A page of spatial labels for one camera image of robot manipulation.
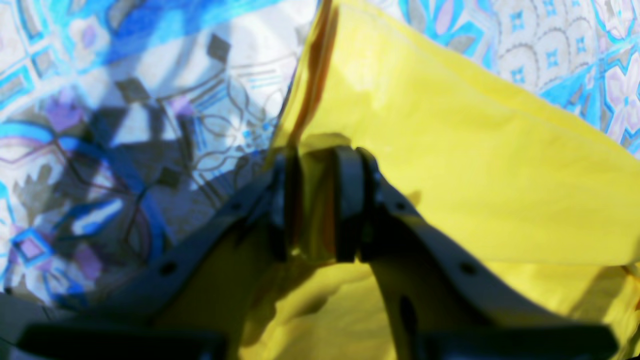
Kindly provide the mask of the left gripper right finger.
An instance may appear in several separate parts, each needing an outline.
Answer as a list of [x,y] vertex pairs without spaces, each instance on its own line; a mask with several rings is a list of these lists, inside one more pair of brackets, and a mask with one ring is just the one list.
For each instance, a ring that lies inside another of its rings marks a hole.
[[605,325],[558,316],[519,294],[425,221],[364,148],[334,149],[334,246],[368,264],[400,360],[607,360]]

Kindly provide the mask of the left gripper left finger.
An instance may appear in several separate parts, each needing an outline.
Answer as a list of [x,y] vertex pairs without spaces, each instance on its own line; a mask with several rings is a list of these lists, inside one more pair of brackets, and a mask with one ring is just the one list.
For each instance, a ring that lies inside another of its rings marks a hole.
[[31,323],[9,360],[234,360],[263,276],[290,253],[293,149],[105,302]]

